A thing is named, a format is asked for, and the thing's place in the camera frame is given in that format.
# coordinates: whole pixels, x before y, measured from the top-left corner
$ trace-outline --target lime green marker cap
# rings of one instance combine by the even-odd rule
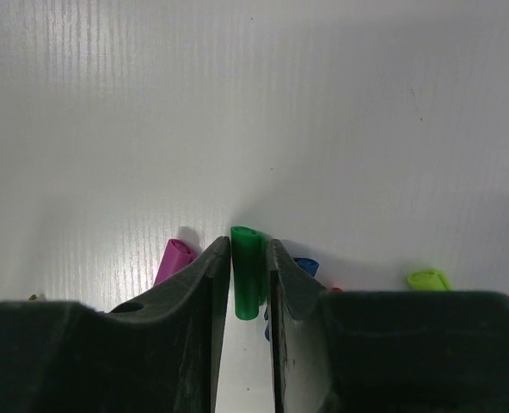
[[[252,320],[266,299],[266,237],[246,226],[231,227],[236,316]]]
[[[419,291],[451,291],[449,280],[439,269],[426,269],[417,273],[412,273],[408,277],[408,284]]]

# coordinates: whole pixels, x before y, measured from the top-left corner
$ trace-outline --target white background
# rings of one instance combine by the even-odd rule
[[[0,299],[110,310],[230,225],[509,293],[509,1],[0,1]],[[263,329],[229,311],[218,411],[272,408]]]

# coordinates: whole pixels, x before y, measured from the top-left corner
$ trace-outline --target magenta marker cap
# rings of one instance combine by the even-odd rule
[[[153,285],[156,286],[172,277],[188,264],[191,264],[195,258],[197,258],[197,254],[186,243],[180,239],[170,239]]]

